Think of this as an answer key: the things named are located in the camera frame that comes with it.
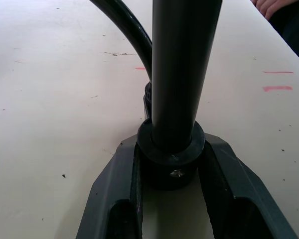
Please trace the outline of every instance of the white table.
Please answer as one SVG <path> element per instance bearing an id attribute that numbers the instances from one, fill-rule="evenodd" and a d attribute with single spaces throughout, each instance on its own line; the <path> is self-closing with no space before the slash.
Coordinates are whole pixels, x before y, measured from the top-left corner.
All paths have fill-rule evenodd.
<path id="1" fill-rule="evenodd" d="M 125 2 L 151 35 L 151 1 Z M 136 67 L 87 0 L 0 0 L 0 239 L 75 238 L 92 183 L 144 120 Z M 196 120 L 258 174 L 299 236 L 299 58 L 248 0 L 223 2 Z M 145 239 L 212 238 L 197 178 L 147 189 L 144 202 Z"/>

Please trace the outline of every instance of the person's hand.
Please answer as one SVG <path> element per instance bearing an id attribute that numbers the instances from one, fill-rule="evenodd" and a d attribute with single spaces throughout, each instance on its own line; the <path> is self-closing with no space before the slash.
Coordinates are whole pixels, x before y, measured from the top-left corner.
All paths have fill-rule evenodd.
<path id="1" fill-rule="evenodd" d="M 259 12 L 269 20 L 280 8 L 288 6 L 298 0 L 251 0 Z"/>

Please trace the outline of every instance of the pink marking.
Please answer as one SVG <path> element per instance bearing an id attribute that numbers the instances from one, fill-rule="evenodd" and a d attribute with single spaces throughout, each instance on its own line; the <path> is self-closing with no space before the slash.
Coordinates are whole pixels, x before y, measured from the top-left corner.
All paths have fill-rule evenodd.
<path id="1" fill-rule="evenodd" d="M 272 91 L 272 90 L 292 90 L 291 86 L 264 86 L 263 87 L 265 92 Z"/>
<path id="2" fill-rule="evenodd" d="M 292 71 L 263 71 L 264 73 L 269 73 L 269 74 L 279 74 L 279 73 L 292 73 Z"/>

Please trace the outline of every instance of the black plastic base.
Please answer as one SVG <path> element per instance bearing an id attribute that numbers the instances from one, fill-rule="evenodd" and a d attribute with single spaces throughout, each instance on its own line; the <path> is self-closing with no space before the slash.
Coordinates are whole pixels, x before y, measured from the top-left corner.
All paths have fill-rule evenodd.
<path id="1" fill-rule="evenodd" d="M 76 239 L 141 239 L 142 184 L 136 135 L 122 141 L 94 182 Z"/>
<path id="2" fill-rule="evenodd" d="M 195 122 L 190 145 L 175 154 L 156 147 L 151 140 L 151 129 L 151 120 L 147 119 L 138 133 L 143 178 L 161 190 L 176 190 L 186 186 L 196 172 L 198 158 L 204 149 L 203 129 Z"/>
<path id="3" fill-rule="evenodd" d="M 261 179 L 227 142 L 205 136 L 198 172 L 215 239 L 297 239 Z"/>

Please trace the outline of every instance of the screw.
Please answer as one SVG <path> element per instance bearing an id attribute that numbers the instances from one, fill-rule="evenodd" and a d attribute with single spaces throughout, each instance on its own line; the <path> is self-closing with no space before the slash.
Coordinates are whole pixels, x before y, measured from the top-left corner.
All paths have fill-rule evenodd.
<path id="1" fill-rule="evenodd" d="M 169 175 L 173 178 L 179 178 L 181 176 L 184 176 L 185 173 L 181 169 L 177 169 L 172 171 Z"/>

